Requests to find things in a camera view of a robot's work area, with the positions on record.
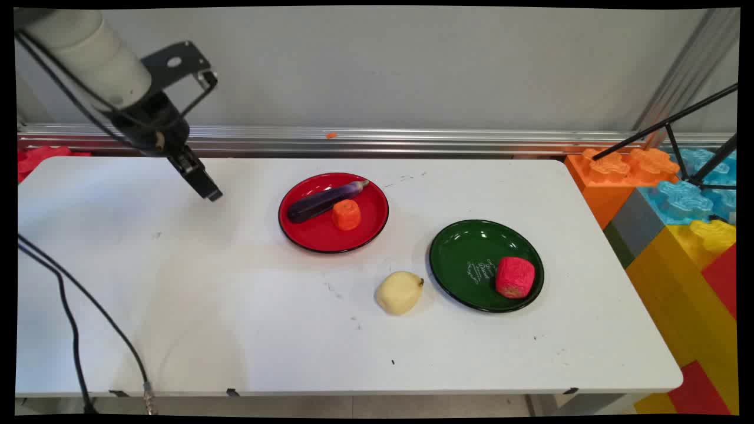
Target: green plate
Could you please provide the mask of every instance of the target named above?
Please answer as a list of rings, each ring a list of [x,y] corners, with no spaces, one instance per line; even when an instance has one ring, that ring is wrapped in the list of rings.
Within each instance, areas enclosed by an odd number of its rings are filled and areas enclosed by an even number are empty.
[[[503,257],[519,257],[534,265],[532,290],[523,299],[508,299],[495,290]],[[454,299],[485,312],[521,309],[539,296],[544,267],[536,249],[521,234],[484,220],[450,224],[432,241],[429,264],[437,282]]]

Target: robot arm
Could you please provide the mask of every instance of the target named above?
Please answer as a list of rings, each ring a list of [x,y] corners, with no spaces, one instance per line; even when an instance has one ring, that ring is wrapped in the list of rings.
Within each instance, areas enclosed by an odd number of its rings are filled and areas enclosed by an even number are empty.
[[[85,91],[128,143],[147,156],[164,156],[202,198],[222,192],[186,145],[185,115],[217,84],[209,61],[189,41],[141,60],[107,25],[100,11],[14,9],[14,29]],[[204,92],[183,112],[164,89],[193,75]]]

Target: floor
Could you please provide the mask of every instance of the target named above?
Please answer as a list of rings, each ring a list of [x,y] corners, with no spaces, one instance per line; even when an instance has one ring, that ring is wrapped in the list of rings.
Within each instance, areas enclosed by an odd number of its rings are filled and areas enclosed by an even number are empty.
[[[568,396],[557,396],[559,406]],[[531,416],[522,395],[159,398],[162,415],[277,418],[483,418]],[[100,413],[143,414],[141,398],[97,398]],[[80,413],[80,398],[17,398],[16,415]],[[631,407],[623,413],[636,413]]]

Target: eggplant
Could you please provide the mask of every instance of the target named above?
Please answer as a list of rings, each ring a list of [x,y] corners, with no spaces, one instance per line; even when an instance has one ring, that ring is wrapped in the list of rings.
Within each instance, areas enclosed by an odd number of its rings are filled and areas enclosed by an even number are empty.
[[[288,219],[294,223],[310,220],[332,209],[333,205],[339,201],[356,197],[367,184],[369,184],[368,180],[354,181],[345,186],[301,198],[288,207]]]

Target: orange carrot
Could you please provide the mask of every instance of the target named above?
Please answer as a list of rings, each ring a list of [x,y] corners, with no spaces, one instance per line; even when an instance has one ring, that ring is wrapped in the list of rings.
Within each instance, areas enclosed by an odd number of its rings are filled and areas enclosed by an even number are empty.
[[[359,204],[351,199],[339,201],[333,206],[333,223],[343,231],[352,230],[361,223]]]

